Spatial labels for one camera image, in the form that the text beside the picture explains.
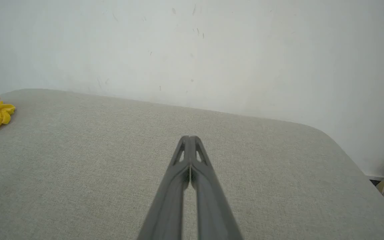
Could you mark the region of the grey fabric sofa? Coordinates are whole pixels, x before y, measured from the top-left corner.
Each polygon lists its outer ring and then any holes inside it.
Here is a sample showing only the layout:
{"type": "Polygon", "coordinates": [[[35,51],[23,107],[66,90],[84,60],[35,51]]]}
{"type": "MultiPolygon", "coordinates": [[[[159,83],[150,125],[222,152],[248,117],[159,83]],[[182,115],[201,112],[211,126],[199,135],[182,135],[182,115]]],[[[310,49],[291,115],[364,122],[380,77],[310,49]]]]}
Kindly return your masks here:
{"type": "Polygon", "coordinates": [[[0,240],[135,240],[183,135],[245,240],[384,240],[384,198],[315,128],[44,89],[1,95],[0,240]]]}

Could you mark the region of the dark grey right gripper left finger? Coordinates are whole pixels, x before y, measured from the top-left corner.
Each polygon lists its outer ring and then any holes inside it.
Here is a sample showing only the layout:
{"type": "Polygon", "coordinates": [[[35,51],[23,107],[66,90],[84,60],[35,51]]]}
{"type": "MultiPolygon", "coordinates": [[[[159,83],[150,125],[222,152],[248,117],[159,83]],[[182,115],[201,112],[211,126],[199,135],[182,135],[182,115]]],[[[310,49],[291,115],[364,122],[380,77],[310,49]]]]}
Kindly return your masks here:
{"type": "Polygon", "coordinates": [[[137,240],[182,240],[183,196],[190,182],[189,136],[182,136],[137,240]]]}

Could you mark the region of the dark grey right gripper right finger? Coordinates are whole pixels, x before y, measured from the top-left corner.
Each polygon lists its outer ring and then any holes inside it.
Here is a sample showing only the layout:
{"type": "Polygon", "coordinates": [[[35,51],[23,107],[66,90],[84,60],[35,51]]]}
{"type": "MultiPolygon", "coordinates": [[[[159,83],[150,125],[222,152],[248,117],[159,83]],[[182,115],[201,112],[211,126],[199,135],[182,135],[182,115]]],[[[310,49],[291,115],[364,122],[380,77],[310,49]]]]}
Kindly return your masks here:
{"type": "Polygon", "coordinates": [[[191,136],[190,141],[198,240],[244,240],[201,139],[191,136]]]}

